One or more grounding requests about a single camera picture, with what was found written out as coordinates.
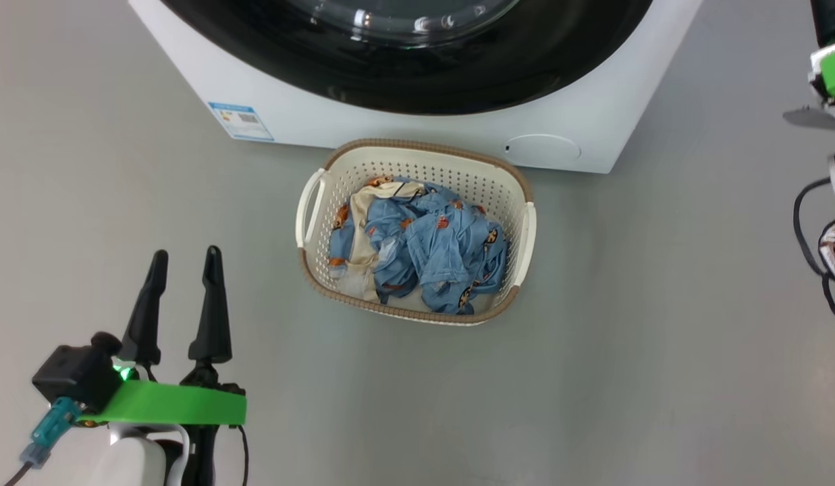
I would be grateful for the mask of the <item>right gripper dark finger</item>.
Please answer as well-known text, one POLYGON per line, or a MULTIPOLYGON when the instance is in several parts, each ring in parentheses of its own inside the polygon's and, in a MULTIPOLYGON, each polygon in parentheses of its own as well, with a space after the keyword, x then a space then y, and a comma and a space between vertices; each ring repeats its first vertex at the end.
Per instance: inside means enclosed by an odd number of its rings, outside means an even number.
POLYGON ((819 47, 835 43, 835 0, 811 0, 816 40, 819 47))

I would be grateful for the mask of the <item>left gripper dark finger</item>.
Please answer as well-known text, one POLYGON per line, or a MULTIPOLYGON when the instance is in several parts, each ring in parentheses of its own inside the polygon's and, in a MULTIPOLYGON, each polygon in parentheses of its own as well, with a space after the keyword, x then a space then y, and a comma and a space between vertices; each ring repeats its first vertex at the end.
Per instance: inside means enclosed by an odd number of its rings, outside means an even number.
POLYGON ((195 362, 223 364, 233 357, 225 271, 218 246, 208 246, 202 283, 205 287, 196 338, 189 345, 188 358, 195 362))
POLYGON ((160 301, 166 290, 168 263, 167 251, 154 253, 122 339, 120 359, 124 362, 146 366, 161 362, 158 346, 160 301))

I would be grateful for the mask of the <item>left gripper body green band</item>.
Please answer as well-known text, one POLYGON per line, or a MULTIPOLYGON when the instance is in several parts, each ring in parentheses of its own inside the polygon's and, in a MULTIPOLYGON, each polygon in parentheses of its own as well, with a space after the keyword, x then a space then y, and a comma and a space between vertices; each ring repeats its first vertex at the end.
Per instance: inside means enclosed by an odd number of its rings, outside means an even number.
POLYGON ((121 387, 102 412, 83 412, 80 427, 111 423, 242 427, 246 423, 246 391, 220 382, 209 364, 198 364, 179 384, 160 383, 134 362, 113 362, 121 387))

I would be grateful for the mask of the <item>cream patterned garment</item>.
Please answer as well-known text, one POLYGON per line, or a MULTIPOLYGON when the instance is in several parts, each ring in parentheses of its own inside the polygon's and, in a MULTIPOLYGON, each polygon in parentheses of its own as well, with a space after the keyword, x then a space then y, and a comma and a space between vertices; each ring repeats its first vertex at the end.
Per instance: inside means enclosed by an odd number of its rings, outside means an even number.
POLYGON ((373 178, 349 197, 334 218, 328 268, 338 292, 387 304, 404 298, 418 277, 406 230, 425 186, 404 178, 373 178))

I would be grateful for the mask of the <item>blue patterned garment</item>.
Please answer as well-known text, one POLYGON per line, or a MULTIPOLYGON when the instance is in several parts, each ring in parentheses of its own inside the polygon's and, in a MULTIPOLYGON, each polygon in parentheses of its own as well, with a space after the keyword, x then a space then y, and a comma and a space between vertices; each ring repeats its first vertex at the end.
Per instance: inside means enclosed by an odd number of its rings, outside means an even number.
POLYGON ((479 205, 442 186, 419 183, 425 186, 413 204, 419 217, 406 229, 418 277, 409 295, 419 292, 431 312, 470 316, 477 296, 495 294, 502 286, 508 251, 503 228, 479 205))

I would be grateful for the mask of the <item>black round glass door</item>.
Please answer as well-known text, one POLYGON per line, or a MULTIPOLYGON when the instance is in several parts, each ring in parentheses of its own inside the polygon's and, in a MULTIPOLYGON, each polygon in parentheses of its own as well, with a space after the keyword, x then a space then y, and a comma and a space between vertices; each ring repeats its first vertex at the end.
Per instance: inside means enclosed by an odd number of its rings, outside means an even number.
POLYGON ((288 85, 386 113, 467 115, 559 91, 602 64, 653 0, 162 0, 288 85))

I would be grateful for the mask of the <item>cream perforated laundry basket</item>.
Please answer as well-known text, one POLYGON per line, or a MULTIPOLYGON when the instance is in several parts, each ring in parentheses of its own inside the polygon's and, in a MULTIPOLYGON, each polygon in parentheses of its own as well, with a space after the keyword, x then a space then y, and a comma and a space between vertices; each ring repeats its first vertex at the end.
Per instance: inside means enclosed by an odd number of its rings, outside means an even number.
POLYGON ((537 208, 531 185, 520 170, 497 157, 430 142, 380 138, 347 142, 313 172, 296 213, 301 271, 323 296, 387 317, 454 327, 477 326, 513 304, 528 273, 535 239, 537 208), (472 316, 430 312, 417 296, 383 305, 337 289, 327 265, 334 217, 353 193, 377 176, 402 176, 448 188, 467 203, 484 207, 501 224, 510 245, 502 286, 496 295, 480 298, 472 316))

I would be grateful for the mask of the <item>white washing machine body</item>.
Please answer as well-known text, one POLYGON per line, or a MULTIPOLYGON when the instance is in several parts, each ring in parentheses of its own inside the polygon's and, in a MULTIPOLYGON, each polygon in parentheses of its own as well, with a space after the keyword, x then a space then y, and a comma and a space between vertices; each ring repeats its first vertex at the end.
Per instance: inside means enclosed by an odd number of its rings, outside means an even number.
POLYGON ((636 30, 598 67, 547 96, 497 111, 409 115, 353 107, 264 74, 195 32, 162 0, 128 0, 198 98, 252 107, 275 142, 334 149, 359 138, 457 146, 502 158, 511 138, 565 136, 574 162, 528 168, 612 171, 703 0, 653 0, 636 30))

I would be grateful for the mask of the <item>blue energy label sticker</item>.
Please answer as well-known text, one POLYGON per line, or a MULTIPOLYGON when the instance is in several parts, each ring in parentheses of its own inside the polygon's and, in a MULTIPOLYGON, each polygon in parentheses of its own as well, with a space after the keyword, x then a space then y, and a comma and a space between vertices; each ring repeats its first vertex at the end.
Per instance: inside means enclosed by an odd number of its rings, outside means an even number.
POLYGON ((253 142, 275 142, 274 136, 252 107, 214 102, 208 102, 207 105, 231 138, 253 142))

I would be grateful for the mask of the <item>round filter cover flap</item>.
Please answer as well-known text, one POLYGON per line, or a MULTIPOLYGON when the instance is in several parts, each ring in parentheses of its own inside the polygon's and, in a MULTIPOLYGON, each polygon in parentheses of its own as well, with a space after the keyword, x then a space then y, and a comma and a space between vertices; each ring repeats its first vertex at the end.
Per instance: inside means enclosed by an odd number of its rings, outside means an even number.
POLYGON ((581 148, 565 136, 526 134, 511 138, 504 145, 504 154, 512 163, 534 163, 536 166, 574 162, 581 148))

